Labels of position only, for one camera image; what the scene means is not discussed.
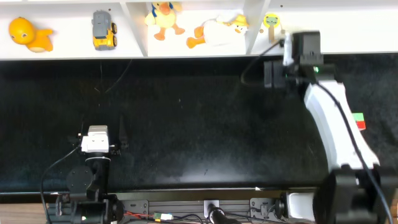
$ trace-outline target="metal bracket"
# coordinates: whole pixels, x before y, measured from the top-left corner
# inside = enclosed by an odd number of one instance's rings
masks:
[[[204,200],[203,201],[203,214],[205,218],[209,217],[209,205],[213,204],[215,207],[220,207],[219,200]]]
[[[252,198],[250,199],[250,217],[263,218],[275,222],[280,222],[274,215],[274,208],[271,207],[275,204],[273,198]],[[262,223],[262,221],[252,220],[253,223]]]
[[[147,200],[121,200],[123,203],[123,208],[132,213],[139,213],[147,215],[149,213],[149,202]],[[130,220],[137,219],[134,216],[125,215],[124,218],[119,222],[119,224],[126,223]],[[146,224],[148,217],[142,217],[143,221],[136,221],[136,224]]]

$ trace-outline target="yellow hat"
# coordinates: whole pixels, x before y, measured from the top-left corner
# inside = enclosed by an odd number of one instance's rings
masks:
[[[246,22],[246,16],[244,15],[238,15],[236,16],[235,20],[232,21],[232,24],[238,25],[238,26],[249,26],[248,22]]]

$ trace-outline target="blue vest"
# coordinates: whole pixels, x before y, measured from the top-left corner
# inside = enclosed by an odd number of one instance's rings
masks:
[[[173,4],[171,2],[169,2],[169,6],[171,9],[173,9]],[[155,13],[155,9],[156,8],[155,8],[154,4],[152,3],[152,15],[156,18],[157,14]]]

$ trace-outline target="white plush duck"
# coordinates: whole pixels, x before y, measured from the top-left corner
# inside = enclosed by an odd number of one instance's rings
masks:
[[[244,15],[238,15],[231,23],[221,21],[221,18],[206,21],[203,26],[195,29],[195,37],[187,39],[187,46],[192,49],[198,44],[212,46],[230,44],[248,31],[249,24]]]

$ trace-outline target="wooden floor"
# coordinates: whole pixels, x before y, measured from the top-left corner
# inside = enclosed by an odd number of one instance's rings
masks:
[[[398,224],[397,203],[391,207],[394,224]],[[40,203],[0,204],[0,224],[44,224],[45,215]]]

